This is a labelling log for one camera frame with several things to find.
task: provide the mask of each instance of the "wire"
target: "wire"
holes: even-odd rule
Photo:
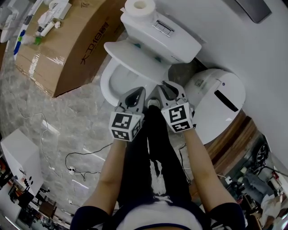
[[[270,168],[270,167],[268,167],[268,166],[264,166],[263,168],[268,168],[268,169],[270,169],[270,170],[272,170],[272,171],[275,171],[275,172],[277,172],[277,173],[280,173],[280,174],[282,174],[283,176],[286,176],[286,177],[288,177],[288,175],[287,175],[287,174],[285,174],[285,173],[283,173],[283,172],[280,172],[280,171],[278,171],[278,170],[276,170],[276,169]]]
[[[73,202],[73,200],[74,200],[74,198],[75,198],[75,196],[76,196],[76,191],[75,191],[75,183],[74,183],[74,185],[73,185],[73,190],[74,190],[74,196],[73,196],[73,198],[72,198],[72,200],[71,200],[71,205],[74,205],[74,206],[78,206],[78,205],[75,205],[75,204],[73,204],[72,202]]]
[[[182,169],[183,169],[184,174],[186,176],[187,183],[188,183],[188,185],[191,185],[190,177],[189,177],[188,173],[185,171],[185,168],[184,168],[184,165],[183,165],[183,157],[182,157],[182,153],[181,153],[181,149],[184,149],[185,147],[186,147],[186,143],[182,147],[180,147],[178,149],[178,151],[179,151],[179,154],[180,154],[180,157],[181,157],[181,166],[182,166]]]
[[[227,177],[225,177],[225,176],[222,176],[222,175],[218,175],[218,174],[217,174],[217,176],[219,176],[219,177],[223,177],[223,178],[227,179]]]
[[[67,154],[67,156],[65,157],[65,166],[66,166],[66,168],[67,168],[69,171],[71,171],[71,169],[68,168],[68,166],[67,166],[67,157],[68,157],[69,155],[72,155],[72,154],[89,155],[89,154],[93,154],[93,153],[98,153],[98,152],[100,152],[101,150],[105,149],[106,147],[108,147],[108,146],[110,146],[110,145],[112,145],[112,143],[110,143],[110,144],[102,147],[100,150],[97,150],[97,151],[92,152],[92,153],[77,153],[77,152],[69,153],[69,154]],[[85,175],[86,175],[87,173],[89,173],[89,174],[101,173],[101,171],[98,171],[98,172],[90,172],[90,171],[87,171],[87,172],[79,172],[79,171],[76,171],[76,170],[74,170],[74,172],[79,173],[78,175],[81,175],[81,176],[83,177],[83,180],[84,180],[84,181],[86,181]]]
[[[3,74],[4,74],[4,78],[6,79],[6,74],[5,74],[6,63],[3,63],[3,64],[4,64]],[[42,141],[42,138],[43,138],[44,133],[49,130],[49,128],[48,128],[48,123],[47,123],[47,120],[46,120],[46,117],[45,117],[44,113],[34,113],[31,117],[29,117],[29,116],[25,117],[25,116],[23,115],[23,113],[22,113],[22,112],[20,111],[20,109],[19,109],[16,96],[15,96],[14,93],[9,89],[9,87],[6,87],[6,88],[8,89],[9,93],[13,95],[13,98],[14,98],[14,100],[15,100],[15,104],[16,104],[17,110],[18,110],[18,112],[20,113],[20,115],[21,115],[24,119],[31,119],[32,117],[34,117],[34,115],[39,115],[39,114],[40,114],[40,115],[43,115],[44,120],[45,120],[45,122],[46,122],[46,130],[43,131],[43,133],[42,133],[42,135],[41,135],[41,138],[40,138],[40,141],[41,141],[41,151],[42,151],[42,154],[43,154],[45,160],[48,162],[50,169],[52,169],[52,170],[54,171],[54,173],[55,173],[59,178],[62,179],[62,177],[60,177],[60,176],[55,172],[54,168],[51,166],[51,163],[49,162],[49,160],[47,159],[47,157],[46,157],[46,155],[45,155],[45,153],[44,153],[44,151],[43,151],[43,141]]]
[[[69,172],[67,172],[67,171],[62,171],[62,172],[61,172],[61,177],[60,177],[61,179],[63,179],[63,173],[64,173],[64,172],[65,172],[65,173],[69,173]],[[70,175],[76,176],[76,175],[80,175],[80,174],[82,174],[82,173],[74,173],[74,174],[70,174]]]
[[[77,204],[73,204],[73,203],[70,203],[71,205],[74,205],[74,206],[77,206],[77,207],[80,207],[79,205],[77,205]]]

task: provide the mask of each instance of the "black cable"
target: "black cable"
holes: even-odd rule
[[[185,171],[185,168],[184,168],[184,165],[183,165],[183,157],[182,157],[182,153],[181,153],[181,149],[184,149],[185,147],[186,147],[186,144],[184,144],[178,150],[179,150],[179,154],[180,154],[180,157],[181,157],[181,166],[182,166],[182,169],[183,169],[184,174],[186,176],[187,183],[188,183],[188,185],[191,185],[190,177],[189,177],[188,173]]]
[[[66,162],[67,162],[67,157],[68,157],[69,155],[72,155],[72,154],[89,155],[89,154],[93,154],[93,153],[98,153],[98,152],[100,152],[101,150],[105,149],[106,147],[108,147],[108,146],[110,146],[110,145],[112,145],[112,143],[110,143],[109,145],[104,146],[102,149],[97,150],[97,151],[92,152],[92,153],[76,153],[76,152],[74,152],[74,153],[69,153],[69,154],[67,154],[67,156],[65,157],[65,166],[66,166],[66,168],[67,168],[69,171],[71,171],[71,169],[68,168],[68,166],[67,166],[67,164],[66,164]],[[76,170],[74,170],[74,172],[76,172],[76,173],[81,173],[81,176],[83,177],[83,180],[84,180],[84,181],[86,181],[86,179],[85,179],[86,173],[90,173],[90,174],[101,173],[101,171],[98,171],[98,172],[89,172],[89,171],[87,171],[87,172],[79,172],[79,171],[76,171]]]
[[[270,169],[270,170],[272,170],[272,171],[275,171],[275,172],[277,172],[277,173],[282,174],[283,176],[288,177],[287,174],[285,174],[285,173],[283,173],[283,172],[280,172],[280,171],[278,171],[278,170],[276,170],[276,169],[270,168],[270,167],[268,167],[268,166],[263,166],[263,168],[268,168],[268,169]]]
[[[74,206],[77,206],[77,207],[80,207],[79,205],[76,205],[76,204],[73,204],[73,203],[70,203],[71,205],[74,205]]]

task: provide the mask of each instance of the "cardboard box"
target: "cardboard box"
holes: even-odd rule
[[[40,45],[21,45],[16,67],[52,97],[91,82],[105,59],[104,43],[124,31],[120,21],[126,0],[70,0],[72,7],[59,29],[53,28]],[[34,35],[37,20],[48,10],[37,10],[26,30]]]

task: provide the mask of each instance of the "gray marble tile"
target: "gray marble tile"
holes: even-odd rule
[[[59,208],[74,213],[95,189],[99,174],[86,174],[85,181],[81,175],[70,175],[64,164],[65,157],[71,152],[93,152],[112,142],[108,123],[114,108],[105,101],[100,89],[100,77],[110,57],[106,57],[92,83],[51,98],[14,67],[15,40],[11,40],[5,53],[0,74],[1,134],[6,137],[19,128],[39,146],[44,186],[50,189],[48,196],[57,202]],[[185,84],[194,72],[193,64],[176,65],[169,77]],[[180,159],[178,148],[184,144],[182,134],[170,131],[169,137]],[[108,151],[109,147],[95,155],[70,155],[67,165],[74,166],[79,172],[101,171]],[[189,167],[186,149],[182,150],[182,155],[184,166]]]

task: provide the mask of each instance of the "sleeve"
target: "sleeve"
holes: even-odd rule
[[[79,208],[71,222],[70,230],[88,230],[105,223],[110,216],[100,208],[84,206]]]
[[[209,217],[232,230],[244,230],[245,219],[240,205],[236,203],[224,203],[209,212]]]

